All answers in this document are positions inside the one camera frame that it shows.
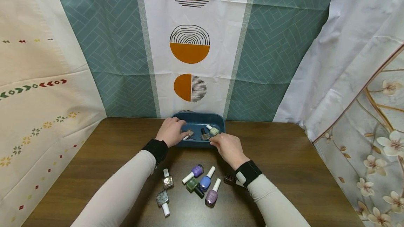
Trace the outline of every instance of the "blue plastic tray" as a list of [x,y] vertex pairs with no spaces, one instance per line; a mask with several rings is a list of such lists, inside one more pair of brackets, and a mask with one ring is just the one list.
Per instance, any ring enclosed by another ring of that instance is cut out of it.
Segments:
[[182,127],[182,131],[187,131],[188,129],[194,131],[194,136],[192,138],[195,140],[182,140],[178,143],[178,147],[214,147],[210,145],[209,140],[201,140],[201,128],[205,129],[206,133],[209,133],[209,130],[206,128],[207,124],[216,127],[219,130],[219,133],[226,132],[225,120],[222,116],[215,113],[179,112],[174,114],[172,118],[173,117],[177,117],[187,122],[187,124]]

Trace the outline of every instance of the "nail polish bottle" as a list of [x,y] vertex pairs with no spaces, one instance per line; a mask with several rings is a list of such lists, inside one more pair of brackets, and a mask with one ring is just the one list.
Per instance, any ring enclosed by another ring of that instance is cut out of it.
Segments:
[[168,173],[168,169],[164,169],[164,179],[163,179],[163,188],[166,190],[170,187],[174,187],[173,177]]
[[201,164],[198,164],[194,166],[194,168],[191,170],[191,173],[187,175],[184,179],[182,179],[182,183],[186,184],[192,177],[198,177],[203,173],[203,167]]
[[170,202],[170,199],[168,198],[167,191],[163,190],[160,192],[157,197],[157,205],[159,207],[163,208],[164,216],[168,217],[170,215],[170,209],[168,208],[168,203]]
[[210,179],[212,178],[213,173],[215,172],[216,168],[212,166],[208,172],[208,174],[202,177],[201,181],[199,182],[199,188],[206,192],[210,186]]
[[210,135],[209,133],[205,132],[205,129],[201,128],[201,140],[209,140]]
[[206,126],[206,128],[209,130],[210,134],[213,136],[216,136],[219,134],[219,130],[216,129],[215,127],[210,126],[209,124]]
[[195,134],[194,131],[192,131],[191,129],[188,129],[187,132],[188,132],[188,135],[185,136],[182,140],[191,139],[191,137],[193,137]]
[[236,176],[232,176],[231,174],[226,174],[224,176],[224,178],[223,178],[223,181],[226,184],[229,184],[229,185],[232,185],[232,186],[233,185],[239,185],[240,187],[244,187],[244,185],[237,180]]
[[215,185],[213,186],[213,189],[210,190],[208,192],[208,195],[206,196],[205,199],[205,204],[208,207],[213,207],[216,204],[216,200],[217,200],[217,190],[219,189],[219,185],[220,185],[221,180],[217,179],[215,182]]
[[195,193],[202,199],[205,196],[205,193],[202,192],[199,187],[199,182],[192,177],[187,184],[185,185],[185,187],[187,188],[187,190],[192,193],[193,191],[195,191]]

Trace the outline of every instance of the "blue nail polish bottle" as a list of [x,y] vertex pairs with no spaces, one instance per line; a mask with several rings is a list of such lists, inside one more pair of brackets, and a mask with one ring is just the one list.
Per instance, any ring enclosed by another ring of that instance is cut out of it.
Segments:
[[208,172],[208,174],[204,177],[202,177],[201,181],[199,182],[199,188],[203,192],[206,192],[208,190],[208,187],[210,185],[210,179],[212,178],[213,173],[215,172],[216,168],[212,166]]

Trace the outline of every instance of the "white bottle cap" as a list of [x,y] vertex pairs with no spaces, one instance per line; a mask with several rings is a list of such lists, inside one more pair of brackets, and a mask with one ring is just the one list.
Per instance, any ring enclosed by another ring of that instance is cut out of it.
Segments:
[[190,179],[192,179],[192,177],[194,177],[195,175],[194,175],[194,173],[193,172],[191,172],[191,173],[189,173],[189,175],[187,175],[184,179],[182,179],[182,183],[183,184],[186,184]]
[[212,175],[215,172],[215,170],[216,170],[216,168],[214,166],[212,166],[206,176],[209,178],[212,178]]
[[163,208],[164,216],[168,217],[170,215],[170,209],[168,208],[168,203],[161,206]]
[[217,179],[216,180],[216,182],[215,182],[215,185],[213,186],[213,191],[215,191],[215,192],[217,192],[217,190],[219,189],[219,185],[220,185],[220,182],[221,182],[222,180],[221,179]]
[[163,172],[164,172],[164,177],[168,177],[168,176],[170,176],[170,174],[168,173],[168,169],[163,169]]

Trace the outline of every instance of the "hand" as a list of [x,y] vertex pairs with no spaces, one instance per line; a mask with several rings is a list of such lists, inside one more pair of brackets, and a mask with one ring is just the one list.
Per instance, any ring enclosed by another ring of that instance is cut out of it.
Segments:
[[186,122],[178,118],[166,118],[157,132],[156,140],[164,141],[168,147],[178,144],[188,132],[179,133]]
[[240,139],[236,136],[221,133],[210,138],[210,144],[215,146],[222,158],[234,169],[250,161],[244,155]]

